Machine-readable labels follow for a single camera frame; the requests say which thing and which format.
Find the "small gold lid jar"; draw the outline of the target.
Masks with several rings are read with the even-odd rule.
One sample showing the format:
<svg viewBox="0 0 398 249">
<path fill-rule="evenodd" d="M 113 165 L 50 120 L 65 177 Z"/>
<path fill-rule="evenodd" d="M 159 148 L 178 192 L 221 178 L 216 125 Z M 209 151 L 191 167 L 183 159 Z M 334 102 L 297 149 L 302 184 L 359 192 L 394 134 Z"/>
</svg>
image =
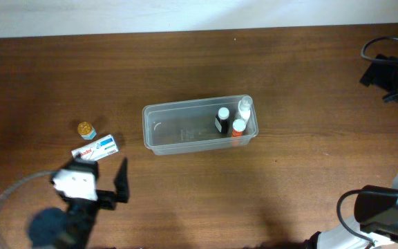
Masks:
<svg viewBox="0 0 398 249">
<path fill-rule="evenodd" d="M 95 128 L 89 122 L 79 123 L 77 132 L 84 140 L 92 140 L 97 135 Z"/>
</svg>

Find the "white spray bottle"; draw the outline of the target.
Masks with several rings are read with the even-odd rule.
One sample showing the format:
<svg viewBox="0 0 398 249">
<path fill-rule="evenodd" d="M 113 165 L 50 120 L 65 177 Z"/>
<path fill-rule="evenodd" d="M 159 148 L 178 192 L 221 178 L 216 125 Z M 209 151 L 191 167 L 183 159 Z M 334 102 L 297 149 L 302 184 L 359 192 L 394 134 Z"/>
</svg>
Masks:
<svg viewBox="0 0 398 249">
<path fill-rule="evenodd" d="M 235 115 L 235 119 L 241 119 L 244 121 L 245 124 L 248 123 L 250 116 L 251 116 L 251 107 L 252 107 L 253 100 L 249 96 L 243 97 L 237 106 L 237 112 Z"/>
</svg>

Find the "dark bottle white cap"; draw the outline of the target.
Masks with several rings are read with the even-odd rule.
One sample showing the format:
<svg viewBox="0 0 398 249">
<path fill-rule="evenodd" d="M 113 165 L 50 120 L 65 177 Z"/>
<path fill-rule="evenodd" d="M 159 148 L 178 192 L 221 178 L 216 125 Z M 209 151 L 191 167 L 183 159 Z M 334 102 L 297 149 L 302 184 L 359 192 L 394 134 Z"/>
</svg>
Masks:
<svg viewBox="0 0 398 249">
<path fill-rule="evenodd" d="M 219 108 L 215 117 L 215 127 L 221 134 L 227 134 L 229 130 L 229 109 L 227 107 Z"/>
</svg>

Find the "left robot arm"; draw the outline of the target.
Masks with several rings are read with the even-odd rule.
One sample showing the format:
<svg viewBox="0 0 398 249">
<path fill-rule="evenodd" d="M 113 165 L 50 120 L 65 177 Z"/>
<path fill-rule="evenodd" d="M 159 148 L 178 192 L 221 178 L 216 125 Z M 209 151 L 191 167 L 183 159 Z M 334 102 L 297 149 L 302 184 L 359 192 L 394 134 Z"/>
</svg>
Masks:
<svg viewBox="0 0 398 249">
<path fill-rule="evenodd" d="M 50 177 L 56 193 L 67 205 L 65 211 L 50 207 L 37 213 L 28 226 L 33 248 L 85 248 L 100 210 L 115 210 L 118 203 L 129 201 L 125 158 L 113 181 L 115 189 L 98 190 L 100 177 L 96 161 L 80 156 L 70 160 Z"/>
</svg>

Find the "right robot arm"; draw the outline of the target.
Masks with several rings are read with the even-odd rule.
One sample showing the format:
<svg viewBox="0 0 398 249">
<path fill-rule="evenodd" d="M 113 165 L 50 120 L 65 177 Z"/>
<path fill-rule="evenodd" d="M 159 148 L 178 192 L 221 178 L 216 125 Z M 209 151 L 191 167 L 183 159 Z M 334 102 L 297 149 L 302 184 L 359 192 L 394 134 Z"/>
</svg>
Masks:
<svg viewBox="0 0 398 249">
<path fill-rule="evenodd" d="M 398 58 L 366 55 L 377 41 L 372 39 L 361 49 L 361 57 L 371 65 L 360 82 L 385 90 L 384 102 L 398 103 Z M 300 248 L 382 248 L 398 243 L 398 173 L 390 188 L 367 185 L 341 195 L 336 213 L 339 226 L 316 232 Z"/>
</svg>

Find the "orange tube white cap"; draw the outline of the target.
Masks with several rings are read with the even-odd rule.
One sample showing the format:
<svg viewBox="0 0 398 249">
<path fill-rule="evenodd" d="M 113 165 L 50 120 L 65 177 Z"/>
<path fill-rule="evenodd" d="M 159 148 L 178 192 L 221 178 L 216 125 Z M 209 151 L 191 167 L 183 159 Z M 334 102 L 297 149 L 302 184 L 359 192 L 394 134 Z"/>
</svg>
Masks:
<svg viewBox="0 0 398 249">
<path fill-rule="evenodd" d="M 246 123 L 243 119 L 236 119 L 232 124 L 232 137 L 242 136 L 244 130 L 246 129 Z"/>
</svg>

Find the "white Panadol box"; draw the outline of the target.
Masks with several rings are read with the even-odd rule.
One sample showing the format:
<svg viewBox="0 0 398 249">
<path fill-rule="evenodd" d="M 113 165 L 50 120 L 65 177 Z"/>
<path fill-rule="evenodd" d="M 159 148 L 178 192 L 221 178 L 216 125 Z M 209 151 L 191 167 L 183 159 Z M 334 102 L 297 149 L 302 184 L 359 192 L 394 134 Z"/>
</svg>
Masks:
<svg viewBox="0 0 398 249">
<path fill-rule="evenodd" d="M 112 135 L 104 136 L 95 142 L 89 143 L 74 149 L 71 154 L 74 158 L 80 157 L 82 160 L 96 161 L 119 151 L 115 139 Z"/>
</svg>

